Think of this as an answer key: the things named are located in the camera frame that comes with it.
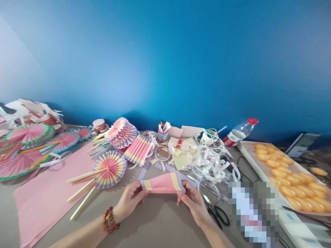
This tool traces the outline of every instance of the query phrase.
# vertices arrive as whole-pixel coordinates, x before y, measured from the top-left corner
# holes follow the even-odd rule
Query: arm
[[[186,193],[184,194],[181,191],[177,192],[177,205],[180,206],[181,202],[184,202],[188,206],[195,222],[202,229],[213,248],[234,248],[230,240],[210,217],[202,196],[197,189],[186,180],[183,180],[182,184]]]
[[[121,199],[113,209],[113,217],[116,223],[122,222],[128,217],[139,202],[144,202],[149,191],[142,190],[140,181],[126,186]],[[103,226],[104,216],[100,216],[94,221],[79,230],[69,234],[50,248],[81,248],[97,247],[100,242],[108,235]]]

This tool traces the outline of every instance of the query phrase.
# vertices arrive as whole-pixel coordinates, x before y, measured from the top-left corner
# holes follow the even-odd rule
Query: table surface
[[[238,157],[242,156],[237,148],[231,148],[229,151],[235,162],[237,162]],[[261,181],[245,159],[240,159],[238,166],[241,172],[252,181]],[[77,219],[70,221],[70,216],[82,199],[34,247],[49,247],[59,239],[104,214],[109,206],[114,206],[118,202],[125,186],[137,180],[141,170],[140,167],[127,170],[125,176],[114,188],[96,192]],[[165,173],[167,171],[163,172],[150,164],[144,179]],[[0,183],[0,217],[2,223],[0,225],[0,247],[19,247],[18,217],[13,192],[29,176],[30,173]],[[231,211],[229,211],[227,203],[221,201],[218,206],[229,214],[230,220],[235,221],[235,216],[230,215]],[[244,240],[234,223],[232,222],[229,227],[223,227],[225,235],[236,248],[252,247]],[[279,234],[290,248],[294,248],[281,227]],[[189,209],[184,204],[180,207],[177,206],[177,195],[174,194],[150,194],[145,203],[138,205],[132,215],[121,223],[120,229],[107,236],[99,247],[134,247],[137,244],[141,247],[211,247],[204,233],[194,222]]]

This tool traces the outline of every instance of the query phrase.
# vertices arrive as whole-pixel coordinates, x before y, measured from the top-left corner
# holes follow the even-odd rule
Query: left hand
[[[126,186],[121,199],[113,209],[114,221],[119,223],[132,214],[138,203],[144,203],[148,194],[148,190],[142,190],[140,180]]]

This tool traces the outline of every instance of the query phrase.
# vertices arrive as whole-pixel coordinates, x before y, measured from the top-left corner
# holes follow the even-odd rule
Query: blue wall
[[[331,2],[2,0],[0,101],[65,121],[331,135]]]

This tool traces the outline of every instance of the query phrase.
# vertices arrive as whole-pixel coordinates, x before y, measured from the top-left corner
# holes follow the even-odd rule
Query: plastic bottle
[[[228,147],[236,146],[240,141],[251,134],[254,126],[258,123],[258,119],[249,118],[246,122],[239,124],[223,139],[224,144]]]

